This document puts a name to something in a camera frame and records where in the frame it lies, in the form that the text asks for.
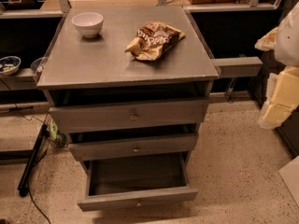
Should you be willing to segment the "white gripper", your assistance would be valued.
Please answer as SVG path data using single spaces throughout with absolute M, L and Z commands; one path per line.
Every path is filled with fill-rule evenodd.
M 254 48 L 269 51 L 275 48 L 278 28 L 258 39 Z M 278 75 L 271 73 L 267 80 L 266 100 L 258 118 L 264 129 L 275 129 L 299 106 L 299 68 L 287 66 Z

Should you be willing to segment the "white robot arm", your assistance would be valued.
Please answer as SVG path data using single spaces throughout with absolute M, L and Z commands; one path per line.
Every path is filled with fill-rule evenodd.
M 275 129 L 299 106 L 299 3 L 278 27 L 256 42 L 255 48 L 273 50 L 275 60 L 285 65 L 278 75 L 269 75 L 266 100 L 258 119 L 261 128 Z

